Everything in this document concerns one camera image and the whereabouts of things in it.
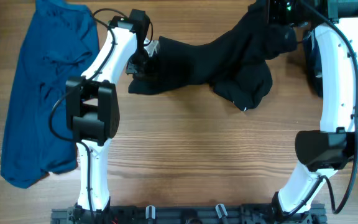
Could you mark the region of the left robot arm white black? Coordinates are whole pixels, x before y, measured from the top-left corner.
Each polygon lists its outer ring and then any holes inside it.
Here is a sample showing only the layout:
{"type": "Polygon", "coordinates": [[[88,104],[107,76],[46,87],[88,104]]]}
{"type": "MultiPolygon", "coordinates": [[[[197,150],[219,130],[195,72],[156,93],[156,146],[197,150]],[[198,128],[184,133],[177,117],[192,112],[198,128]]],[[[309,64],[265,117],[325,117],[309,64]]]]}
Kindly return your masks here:
{"type": "Polygon", "coordinates": [[[113,17],[94,62],[66,82],[67,126],[79,150],[81,169],[80,196],[68,211],[69,223],[111,222],[107,166],[120,121],[116,84],[130,63],[147,60],[144,40],[149,25],[148,15],[137,9],[129,17],[113,17]]]}

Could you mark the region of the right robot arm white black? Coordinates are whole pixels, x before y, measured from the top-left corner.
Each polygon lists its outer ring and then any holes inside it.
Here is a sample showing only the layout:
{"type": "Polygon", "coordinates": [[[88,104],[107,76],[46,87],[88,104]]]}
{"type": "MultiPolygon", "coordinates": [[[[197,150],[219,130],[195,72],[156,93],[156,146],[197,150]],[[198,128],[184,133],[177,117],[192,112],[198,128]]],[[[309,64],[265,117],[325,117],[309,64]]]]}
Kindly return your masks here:
{"type": "Polygon", "coordinates": [[[330,178],[352,164],[351,178],[333,213],[345,206],[358,168],[358,1],[267,1],[269,24],[299,26],[311,22],[323,79],[323,109],[317,131],[295,138],[298,163],[288,182],[272,199],[270,221],[302,222],[330,178]]]}

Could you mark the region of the black t-shirt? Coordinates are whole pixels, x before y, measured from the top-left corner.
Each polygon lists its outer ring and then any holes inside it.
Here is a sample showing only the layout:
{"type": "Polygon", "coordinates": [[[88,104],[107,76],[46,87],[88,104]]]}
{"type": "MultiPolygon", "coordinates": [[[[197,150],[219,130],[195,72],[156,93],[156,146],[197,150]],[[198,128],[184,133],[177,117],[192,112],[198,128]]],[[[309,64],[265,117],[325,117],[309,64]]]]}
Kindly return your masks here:
{"type": "Polygon", "coordinates": [[[290,26],[267,24],[264,1],[248,7],[241,20],[216,40],[190,45],[159,37],[159,50],[147,75],[135,75],[129,93],[157,95],[187,85],[209,84],[215,94],[241,111],[259,106],[272,88],[267,61],[296,50],[290,26]]]}

